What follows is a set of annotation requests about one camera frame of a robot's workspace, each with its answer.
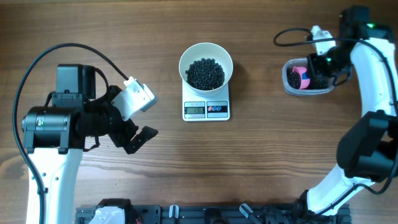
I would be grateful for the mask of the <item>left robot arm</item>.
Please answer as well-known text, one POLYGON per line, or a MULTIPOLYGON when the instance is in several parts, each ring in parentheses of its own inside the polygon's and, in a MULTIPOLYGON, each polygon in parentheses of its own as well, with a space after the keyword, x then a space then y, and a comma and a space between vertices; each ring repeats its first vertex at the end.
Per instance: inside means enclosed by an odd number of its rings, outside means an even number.
POLYGON ((93 66, 60 64, 52 105, 35 106, 22 120, 24 147, 44 187, 29 187, 27 222, 40 218, 45 223, 71 223, 74 193, 85 139, 107 135, 116 147, 134 154, 155 137, 154 128, 136 126, 131 117, 157 103, 150 88, 129 77, 125 89, 106 85, 106 93, 96 97, 96 76, 103 72, 93 66))

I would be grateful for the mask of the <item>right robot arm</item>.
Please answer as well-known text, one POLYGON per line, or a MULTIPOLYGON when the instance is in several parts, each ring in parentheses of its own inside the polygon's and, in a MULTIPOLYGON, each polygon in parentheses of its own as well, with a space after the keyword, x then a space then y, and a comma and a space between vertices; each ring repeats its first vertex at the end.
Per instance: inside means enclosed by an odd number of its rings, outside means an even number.
POLYGON ((356 73, 362 115, 341 138, 336 166, 295 203, 295 217, 326 222, 361 190, 383 194, 397 176, 397 70, 395 40, 388 26, 370 20, 369 9, 351 6, 340 14, 337 38, 314 27, 306 76, 312 83, 340 84, 356 73))

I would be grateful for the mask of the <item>pink scoop blue handle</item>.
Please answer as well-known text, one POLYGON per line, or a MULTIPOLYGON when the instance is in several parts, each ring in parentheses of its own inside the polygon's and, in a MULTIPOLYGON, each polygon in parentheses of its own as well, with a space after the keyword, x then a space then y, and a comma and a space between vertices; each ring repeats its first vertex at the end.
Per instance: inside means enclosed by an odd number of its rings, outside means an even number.
POLYGON ((307 89, 310 85, 310 78, 307 76, 306 67, 294 67, 292 69, 292 75, 294 78, 293 87, 298 90, 307 89))

